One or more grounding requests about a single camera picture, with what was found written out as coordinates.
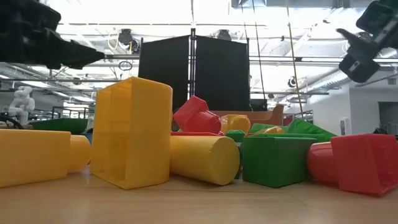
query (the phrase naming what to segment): yellow cylinder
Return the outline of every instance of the yellow cylinder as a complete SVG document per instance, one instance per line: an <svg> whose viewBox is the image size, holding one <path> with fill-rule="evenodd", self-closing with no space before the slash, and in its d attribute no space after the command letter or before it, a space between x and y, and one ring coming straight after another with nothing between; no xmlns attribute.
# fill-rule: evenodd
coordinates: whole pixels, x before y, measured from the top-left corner
<svg viewBox="0 0 398 224"><path fill-rule="evenodd" d="M228 137L171 136L170 171L218 185L233 181L239 151Z"/></svg>
<svg viewBox="0 0 398 224"><path fill-rule="evenodd" d="M221 131L227 133L229 130L242 130L249 132L251 123L246 115L229 114L221 117Z"/></svg>
<svg viewBox="0 0 398 224"><path fill-rule="evenodd" d="M273 128L263 129L256 132L256 134L284 134L284 133L285 131L278 126L275 126Z"/></svg>
<svg viewBox="0 0 398 224"><path fill-rule="evenodd" d="M70 136L69 171L84 169L90 160L91 145L85 136Z"/></svg>

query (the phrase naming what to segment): yellow block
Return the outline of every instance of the yellow block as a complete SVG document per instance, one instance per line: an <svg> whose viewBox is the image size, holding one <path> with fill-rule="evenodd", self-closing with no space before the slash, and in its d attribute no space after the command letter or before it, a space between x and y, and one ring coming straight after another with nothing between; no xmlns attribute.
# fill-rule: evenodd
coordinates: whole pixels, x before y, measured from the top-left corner
<svg viewBox="0 0 398 224"><path fill-rule="evenodd" d="M81 170L90 160L91 145L85 136L70 136L69 171Z"/></svg>
<svg viewBox="0 0 398 224"><path fill-rule="evenodd" d="M170 171L218 185L233 181L239 169L239 151L228 137L172 136Z"/></svg>
<svg viewBox="0 0 398 224"><path fill-rule="evenodd" d="M263 130L256 132L256 134L284 134L284 133L285 133L285 131L278 126L268 128L268 129L263 129Z"/></svg>
<svg viewBox="0 0 398 224"><path fill-rule="evenodd" d="M123 189L169 179L172 89L132 77L97 92L91 172Z"/></svg>
<svg viewBox="0 0 398 224"><path fill-rule="evenodd" d="M250 127L250 120L246 115L229 114L221 117L221 131L224 133L229 130L242 130L247 134Z"/></svg>
<svg viewBox="0 0 398 224"><path fill-rule="evenodd" d="M0 129L0 187L67 176L70 133Z"/></svg>

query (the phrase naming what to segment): red block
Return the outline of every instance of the red block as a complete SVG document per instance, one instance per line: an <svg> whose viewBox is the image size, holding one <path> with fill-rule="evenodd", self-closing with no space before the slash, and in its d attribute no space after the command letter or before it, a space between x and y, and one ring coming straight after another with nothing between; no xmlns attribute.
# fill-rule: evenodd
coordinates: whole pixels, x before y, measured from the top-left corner
<svg viewBox="0 0 398 224"><path fill-rule="evenodd" d="M323 184L338 185L337 166L330 142L313 144L307 154L307 167L313 178Z"/></svg>
<svg viewBox="0 0 398 224"><path fill-rule="evenodd" d="M209 111L206 101L195 96L175 112L174 119L183 132L218 134L221 131L220 117Z"/></svg>
<svg viewBox="0 0 398 224"><path fill-rule="evenodd" d="M307 165L319 182L340 190L383 195L398 187L398 148L395 136L359 134L333 137L314 144Z"/></svg>

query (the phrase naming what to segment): wooden table surface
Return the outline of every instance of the wooden table surface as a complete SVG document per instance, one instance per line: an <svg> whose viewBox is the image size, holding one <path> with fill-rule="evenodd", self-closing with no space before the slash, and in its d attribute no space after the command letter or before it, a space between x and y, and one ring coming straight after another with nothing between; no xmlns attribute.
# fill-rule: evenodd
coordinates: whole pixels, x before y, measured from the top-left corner
<svg viewBox="0 0 398 224"><path fill-rule="evenodd" d="M0 189L0 223L398 223L398 190L383 198L316 184L217 187L173 176L121 190L87 172Z"/></svg>

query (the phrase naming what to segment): black partition screen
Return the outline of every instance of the black partition screen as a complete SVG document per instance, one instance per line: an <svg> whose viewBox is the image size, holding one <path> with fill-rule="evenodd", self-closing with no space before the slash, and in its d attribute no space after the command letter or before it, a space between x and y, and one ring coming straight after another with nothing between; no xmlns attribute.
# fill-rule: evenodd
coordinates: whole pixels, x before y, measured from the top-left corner
<svg viewBox="0 0 398 224"><path fill-rule="evenodd" d="M247 45L197 36L195 95L210 110L249 110Z"/></svg>
<svg viewBox="0 0 398 224"><path fill-rule="evenodd" d="M188 96L189 36L142 44L138 77L173 88L173 110Z"/></svg>

